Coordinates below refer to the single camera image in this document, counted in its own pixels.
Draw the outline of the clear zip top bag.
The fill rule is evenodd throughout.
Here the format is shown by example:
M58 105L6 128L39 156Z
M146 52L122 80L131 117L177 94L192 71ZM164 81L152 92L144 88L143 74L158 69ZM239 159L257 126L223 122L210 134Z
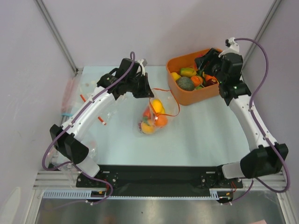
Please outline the clear zip top bag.
M152 92L154 97L143 98L136 108L134 128L138 136L167 128L180 113L180 105L170 89L153 88Z

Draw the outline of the orange tangerine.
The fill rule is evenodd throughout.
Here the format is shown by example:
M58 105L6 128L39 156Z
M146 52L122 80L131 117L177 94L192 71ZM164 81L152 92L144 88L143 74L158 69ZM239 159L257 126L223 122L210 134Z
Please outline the orange tangerine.
M154 121L155 126L157 127L164 127L168 124L168 118L165 115L160 115L155 117Z

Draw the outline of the yellow orange peach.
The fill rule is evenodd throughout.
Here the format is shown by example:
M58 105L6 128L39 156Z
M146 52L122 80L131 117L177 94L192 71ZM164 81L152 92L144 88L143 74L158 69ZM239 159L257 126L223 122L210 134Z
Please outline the yellow orange peach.
M151 120L148 120L147 122L141 123L141 131L144 134L153 134L155 132L155 126Z

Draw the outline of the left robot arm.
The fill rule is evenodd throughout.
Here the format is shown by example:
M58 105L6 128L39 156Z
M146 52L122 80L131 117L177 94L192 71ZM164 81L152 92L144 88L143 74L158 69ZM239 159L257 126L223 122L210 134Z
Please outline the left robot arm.
M82 140L99 113L115 103L127 92L134 98L152 98L154 96L145 71L147 61L124 58L118 68L103 75L97 82L91 96L81 108L61 126L53 125L50 134L53 147L87 174L86 181L93 187L102 184L100 167L88 155L89 148Z

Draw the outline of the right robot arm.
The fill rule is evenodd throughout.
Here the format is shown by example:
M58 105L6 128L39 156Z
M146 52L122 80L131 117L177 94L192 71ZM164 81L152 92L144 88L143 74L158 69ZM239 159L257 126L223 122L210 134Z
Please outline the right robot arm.
M221 165L215 181L227 187L233 178L257 178L280 172L288 148L279 144L268 132L259 115L252 117L254 106L250 102L251 91L241 80L243 58L234 51L225 53L211 48L195 60L197 69L211 75L219 82L219 93L234 112L248 141L250 152L239 162Z

